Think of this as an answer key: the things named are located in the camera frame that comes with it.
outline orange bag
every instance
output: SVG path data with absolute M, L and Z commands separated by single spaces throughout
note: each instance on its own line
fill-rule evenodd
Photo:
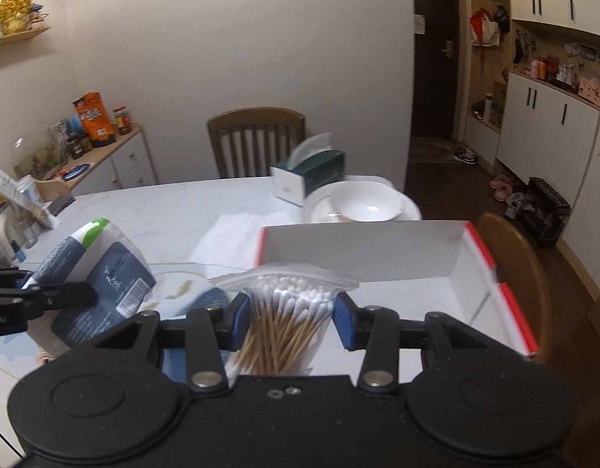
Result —
M 116 142 L 116 133 L 100 93 L 87 93 L 73 104 L 92 146 L 101 148 Z

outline bowl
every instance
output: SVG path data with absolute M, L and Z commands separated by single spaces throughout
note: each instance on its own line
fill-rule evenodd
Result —
M 346 181 L 330 194 L 337 215 L 355 222 L 386 222 L 402 212 L 402 195 L 375 181 Z

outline brown chair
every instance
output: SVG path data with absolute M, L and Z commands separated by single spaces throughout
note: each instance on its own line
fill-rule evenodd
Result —
M 547 277 L 533 248 L 510 222 L 484 213 L 476 229 L 497 263 L 497 279 L 507 282 L 538 342 L 537 362 L 545 364 L 551 344 Z
M 225 112 L 211 118 L 207 127 L 220 178 L 269 176 L 270 165 L 287 158 L 304 140 L 304 116 L 279 107 Z

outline dark brown door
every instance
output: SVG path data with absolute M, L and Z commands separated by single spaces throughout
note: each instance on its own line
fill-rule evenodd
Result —
M 458 77 L 458 0 L 415 0 L 415 14 L 424 16 L 426 34 L 415 34 L 411 134 L 449 139 Z

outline open box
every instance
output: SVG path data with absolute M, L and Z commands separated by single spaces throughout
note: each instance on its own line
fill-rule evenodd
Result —
M 471 222 L 327 223 L 266 227 L 256 265 L 307 262 L 361 276 L 349 292 L 359 306 L 391 308 L 423 320 L 442 311 L 523 355 L 538 350 L 508 284 Z M 331 322 L 311 361 L 312 375 L 358 378 L 364 351 L 348 352 Z M 418 350 L 400 350 L 401 383 L 422 370 Z

